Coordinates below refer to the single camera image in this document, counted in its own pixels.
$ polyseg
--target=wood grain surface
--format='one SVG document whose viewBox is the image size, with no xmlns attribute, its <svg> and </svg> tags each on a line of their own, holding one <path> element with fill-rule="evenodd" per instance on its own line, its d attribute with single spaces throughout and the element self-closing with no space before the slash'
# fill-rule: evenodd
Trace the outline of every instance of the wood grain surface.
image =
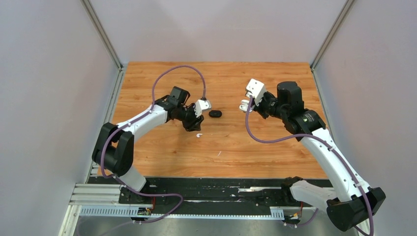
<svg viewBox="0 0 417 236">
<path fill-rule="evenodd" d="M 122 84 L 113 123 L 125 121 L 151 104 L 151 87 L 167 69 L 189 64 L 198 68 L 207 84 L 207 99 L 221 118 L 205 114 L 200 132 L 186 132 L 178 120 L 161 125 L 136 144 L 134 166 L 145 176 L 165 177 L 249 177 L 327 178 L 315 158 L 295 139 L 278 144 L 261 144 L 252 140 L 245 129 L 244 113 L 239 110 L 247 99 L 245 87 L 251 78 L 265 83 L 276 95 L 276 85 L 296 81 L 302 88 L 305 106 L 324 119 L 316 86 L 307 63 L 264 62 L 131 62 Z M 164 76 L 156 86 L 155 96 L 169 94 L 177 86 L 191 93 L 188 104 L 202 96 L 199 75 L 180 68 Z M 253 134 L 264 140 L 289 135 L 282 121 L 262 119 L 257 113 L 249 117 Z"/>
</svg>

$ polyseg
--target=gray wall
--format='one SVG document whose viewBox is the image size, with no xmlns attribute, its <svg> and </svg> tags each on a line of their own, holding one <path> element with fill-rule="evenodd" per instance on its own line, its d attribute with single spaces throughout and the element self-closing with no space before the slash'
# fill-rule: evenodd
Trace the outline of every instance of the gray wall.
<svg viewBox="0 0 417 236">
<path fill-rule="evenodd" d="M 129 61 L 312 61 L 345 0 L 92 0 Z"/>
<path fill-rule="evenodd" d="M 377 235 L 415 235 L 417 2 L 359 0 L 317 68 L 333 134 L 387 199 Z"/>
<path fill-rule="evenodd" d="M 79 0 L 2 0 L 0 35 L 0 235 L 57 235 L 117 70 Z"/>
</svg>

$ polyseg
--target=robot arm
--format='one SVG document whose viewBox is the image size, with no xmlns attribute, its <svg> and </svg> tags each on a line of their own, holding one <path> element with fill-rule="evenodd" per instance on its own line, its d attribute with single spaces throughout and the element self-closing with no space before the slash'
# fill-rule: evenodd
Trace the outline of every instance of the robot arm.
<svg viewBox="0 0 417 236">
<path fill-rule="evenodd" d="M 170 95 L 155 101 L 152 110 L 151 105 L 148 109 L 127 121 L 116 125 L 111 123 L 104 124 L 92 154 L 93 161 L 100 164 L 106 140 L 119 127 L 127 124 L 125 128 L 112 138 L 107 146 L 104 156 L 104 168 L 113 172 L 131 188 L 140 191 L 145 185 L 146 179 L 132 166 L 135 142 L 155 127 L 165 124 L 172 119 L 181 120 L 186 131 L 200 131 L 201 123 L 204 120 L 202 114 L 211 109 L 211 104 L 208 100 L 199 99 L 196 103 L 186 106 L 185 103 L 189 97 L 190 93 L 188 91 L 174 87 Z M 117 146 L 112 146 L 111 143 L 116 142 L 118 143 Z"/>
<path fill-rule="evenodd" d="M 252 104 L 243 100 L 240 109 L 244 112 L 258 112 L 263 118 L 269 116 L 279 118 L 284 127 L 291 134 L 309 134 L 321 138 L 331 145 L 327 148 L 320 141 L 310 137 L 297 137 L 317 159 L 320 166 L 327 174 L 334 191 L 323 189 L 309 184 L 299 177 L 287 178 L 282 188 L 285 190 L 286 199 L 308 203 L 320 210 L 326 211 L 330 220 L 340 230 L 346 231 L 351 227 L 367 219 L 368 214 L 363 196 L 358 187 L 362 186 L 368 197 L 372 213 L 375 214 L 385 199 L 381 188 L 371 188 L 349 164 L 334 143 L 325 123 L 320 116 L 312 110 L 304 108 L 301 88 L 296 82 L 282 82 L 277 86 L 278 96 L 265 89 L 265 85 L 251 79 L 246 87 L 246 96 L 253 97 Z M 343 163 L 332 152 L 336 150 L 358 179 L 355 184 L 351 175 Z"/>
</svg>

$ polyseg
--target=metal floor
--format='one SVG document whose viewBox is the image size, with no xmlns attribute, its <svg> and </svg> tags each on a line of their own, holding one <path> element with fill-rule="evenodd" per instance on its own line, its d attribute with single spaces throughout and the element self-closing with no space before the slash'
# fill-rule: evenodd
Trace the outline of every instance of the metal floor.
<svg viewBox="0 0 417 236">
<path fill-rule="evenodd" d="M 308 220 L 312 210 L 303 212 Z M 130 221 L 124 217 L 80 217 L 79 236 L 99 236 L 112 227 Z M 275 220 L 175 219 L 167 218 L 151 224 L 123 226 L 105 236 L 357 236 L 354 229 L 339 231 L 324 212 L 304 227 L 292 229 Z"/>
</svg>

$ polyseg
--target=cable tie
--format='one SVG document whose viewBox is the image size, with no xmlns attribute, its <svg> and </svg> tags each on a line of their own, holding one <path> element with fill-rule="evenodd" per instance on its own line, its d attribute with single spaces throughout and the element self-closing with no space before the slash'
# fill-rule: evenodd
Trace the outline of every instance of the cable tie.
<svg viewBox="0 0 417 236">
<path fill-rule="evenodd" d="M 359 181 L 359 183 L 355 183 L 354 186 L 357 188 L 359 186 L 363 186 L 365 183 L 363 181 Z"/>
</svg>

